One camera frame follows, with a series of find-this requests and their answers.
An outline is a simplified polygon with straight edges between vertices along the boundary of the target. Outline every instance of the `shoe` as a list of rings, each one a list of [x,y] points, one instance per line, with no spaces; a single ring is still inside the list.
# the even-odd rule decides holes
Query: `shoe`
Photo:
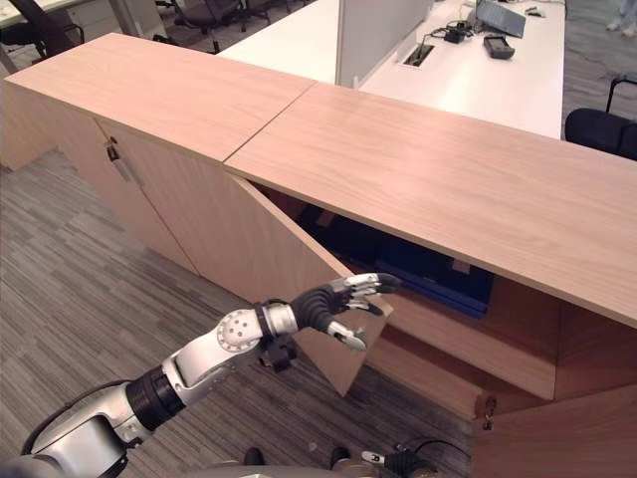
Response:
[[[243,464],[245,466],[262,466],[266,464],[266,460],[259,448],[250,448],[243,457]]]
[[[637,35],[637,22],[632,22],[621,31],[624,37],[632,38]]]
[[[619,30],[619,27],[621,27],[621,18],[616,18],[611,23],[606,25],[606,30],[610,32],[616,32],[617,30]]]
[[[338,463],[340,460],[346,460],[351,458],[351,453],[344,446],[337,446],[331,451],[331,456],[329,457],[329,469],[333,470],[334,465]]]

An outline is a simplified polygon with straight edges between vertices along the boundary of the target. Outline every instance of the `black shoe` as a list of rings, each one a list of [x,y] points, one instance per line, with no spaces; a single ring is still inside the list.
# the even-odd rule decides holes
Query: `black shoe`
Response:
[[[259,448],[250,448],[243,457],[245,466],[261,466],[266,464],[263,453]]]
[[[331,457],[329,458],[329,469],[332,470],[334,465],[340,460],[346,460],[351,458],[351,453],[344,446],[337,446],[331,451]]]

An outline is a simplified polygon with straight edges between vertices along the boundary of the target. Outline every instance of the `wooden countertop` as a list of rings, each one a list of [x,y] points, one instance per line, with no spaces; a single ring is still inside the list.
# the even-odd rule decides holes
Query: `wooden countertop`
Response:
[[[219,161],[314,83],[115,33],[6,81]]]
[[[637,328],[637,162],[316,84],[225,165]]]

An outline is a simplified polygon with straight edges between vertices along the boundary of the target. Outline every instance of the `black cable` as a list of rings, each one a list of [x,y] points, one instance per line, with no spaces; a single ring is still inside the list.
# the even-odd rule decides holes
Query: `black cable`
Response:
[[[447,445],[447,446],[451,446],[452,448],[457,449],[458,451],[460,451],[463,455],[465,455],[467,458],[471,459],[471,455],[469,453],[467,453],[465,450],[463,450],[462,448],[460,448],[457,445],[454,445],[453,443],[450,443],[448,441],[445,440],[427,440],[427,441],[423,441],[420,445],[418,445],[416,447],[416,449],[414,450],[414,454],[418,453],[420,451],[420,449],[425,446],[425,445],[431,445],[433,443],[442,443],[443,445]]]
[[[84,393],[82,393],[81,395],[77,396],[73,400],[68,401],[67,403],[65,403],[60,409],[58,409],[57,411],[55,411],[54,413],[49,415],[47,418],[44,419],[44,421],[42,421],[38,426],[35,427],[35,429],[31,432],[31,434],[29,435],[27,440],[24,442],[24,445],[22,445],[22,450],[20,451],[20,454],[21,455],[29,455],[29,454],[31,454],[31,450],[33,449],[33,445],[35,444],[36,440],[38,439],[38,436],[40,436],[40,434],[51,423],[53,423],[58,417],[60,417],[60,415],[62,415],[64,412],[66,412],[66,411],[70,410],[71,408],[73,408],[79,401],[84,400],[85,398],[87,398],[88,396],[96,393],[97,391],[103,390],[105,388],[109,388],[111,386],[118,386],[118,385],[121,385],[121,384],[129,382],[129,381],[131,381],[131,380],[109,381],[109,382],[104,383],[104,384],[102,384],[100,386],[96,386],[95,388],[92,388],[89,391],[85,391]]]

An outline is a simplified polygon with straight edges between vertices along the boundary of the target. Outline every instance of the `black chair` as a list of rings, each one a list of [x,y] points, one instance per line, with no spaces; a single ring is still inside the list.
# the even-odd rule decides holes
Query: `black chair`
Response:
[[[5,40],[7,42],[9,41],[7,40],[7,36],[13,36],[13,40],[20,42],[33,40],[27,43],[27,45],[36,45],[38,53],[40,53],[43,58],[53,57],[75,46],[67,36],[65,28],[56,24],[34,0],[9,1],[18,9],[28,23],[18,24],[13,31],[11,31],[11,27],[2,29],[2,43],[7,44],[5,43]],[[82,30],[77,25],[70,25],[69,29],[76,27]]]
[[[65,33],[72,30],[76,30],[78,32],[80,43],[83,43],[85,40],[84,29],[80,25],[72,23],[62,27],[62,31]],[[0,43],[8,47],[33,45],[36,47],[41,59],[44,60],[45,58],[52,56],[49,54],[50,49],[47,49],[47,43],[44,38],[38,29],[31,23],[21,22],[3,28],[0,30]]]
[[[567,141],[637,160],[637,122],[610,113],[615,87],[637,86],[637,75],[620,75],[610,84],[606,111],[580,108],[568,115],[564,128]]]
[[[204,0],[193,7],[182,9],[176,0],[170,1],[177,14],[175,25],[195,28],[212,40],[212,53],[219,53],[219,42],[215,38],[214,29],[220,25],[229,25],[234,18],[241,15],[241,0]]]

